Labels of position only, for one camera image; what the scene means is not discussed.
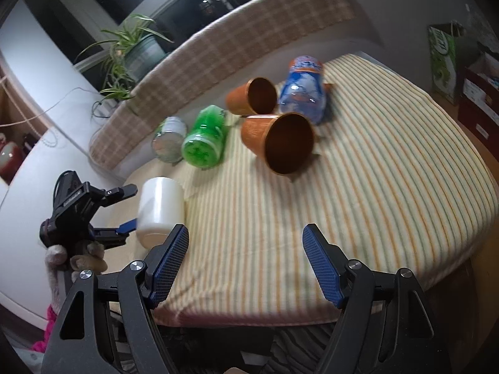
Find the gloved hand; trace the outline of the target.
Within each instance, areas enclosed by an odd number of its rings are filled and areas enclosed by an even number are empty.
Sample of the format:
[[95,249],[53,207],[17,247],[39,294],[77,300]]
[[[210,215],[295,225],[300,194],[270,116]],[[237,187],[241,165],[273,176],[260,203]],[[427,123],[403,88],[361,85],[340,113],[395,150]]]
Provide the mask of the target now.
[[51,290],[50,306],[56,315],[60,312],[67,294],[66,271],[63,271],[63,267],[69,267],[69,283],[72,284],[79,277],[80,271],[89,269],[95,274],[105,272],[107,263],[104,260],[104,254],[104,245],[98,242],[91,242],[82,254],[71,258],[61,245],[50,246],[46,249],[45,266]]

